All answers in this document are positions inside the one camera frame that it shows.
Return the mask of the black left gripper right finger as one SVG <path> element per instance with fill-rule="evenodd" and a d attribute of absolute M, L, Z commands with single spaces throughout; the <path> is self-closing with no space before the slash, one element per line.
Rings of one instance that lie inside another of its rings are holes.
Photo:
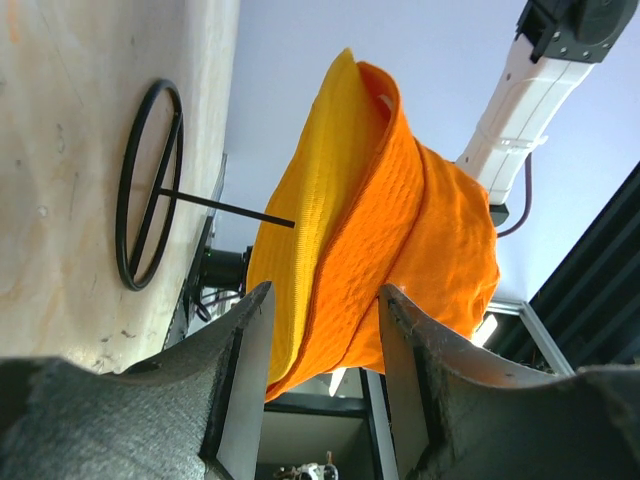
<path fill-rule="evenodd" d="M 403 479 L 635 479 L 639 371 L 543 373 L 473 345 L 392 285 L 379 293 Z"/>

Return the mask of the orange bucket hat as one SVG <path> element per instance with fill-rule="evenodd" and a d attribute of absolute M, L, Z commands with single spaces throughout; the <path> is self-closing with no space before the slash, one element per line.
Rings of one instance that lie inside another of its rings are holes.
<path fill-rule="evenodd" d="M 385 370 L 378 292 L 398 287 L 463 337 L 498 282 L 497 234 L 483 187 L 413 135 L 393 78 L 359 62 L 384 134 L 363 204 L 322 263 L 298 357 L 268 400 L 340 368 Z"/>

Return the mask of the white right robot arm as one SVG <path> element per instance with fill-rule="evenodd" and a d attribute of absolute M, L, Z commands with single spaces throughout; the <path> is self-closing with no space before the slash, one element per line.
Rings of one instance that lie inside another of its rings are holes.
<path fill-rule="evenodd" d="M 637 0 L 529 1 L 497 86 L 456 164 L 489 196 L 495 226 L 516 176 L 570 94 L 603 62 L 638 9 Z"/>

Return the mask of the yellow bucket hat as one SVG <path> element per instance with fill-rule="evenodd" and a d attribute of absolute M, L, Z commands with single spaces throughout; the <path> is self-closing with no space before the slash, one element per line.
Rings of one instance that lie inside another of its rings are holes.
<path fill-rule="evenodd" d="M 267 204 L 268 214 L 294 223 L 291 228 L 262 223 L 248 268 L 248 288 L 269 281 L 275 289 L 268 384 L 281 381 L 298 357 L 317 264 L 359 188 L 368 140 L 355 125 L 367 115 L 368 101 L 353 53 L 345 49 L 326 72 Z"/>

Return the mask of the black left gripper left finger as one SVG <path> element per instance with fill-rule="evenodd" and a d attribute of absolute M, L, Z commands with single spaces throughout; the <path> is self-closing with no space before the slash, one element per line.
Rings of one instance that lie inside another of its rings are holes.
<path fill-rule="evenodd" d="M 275 316 L 264 282 L 120 374 L 58 357 L 1 362 L 5 479 L 251 479 Z"/>

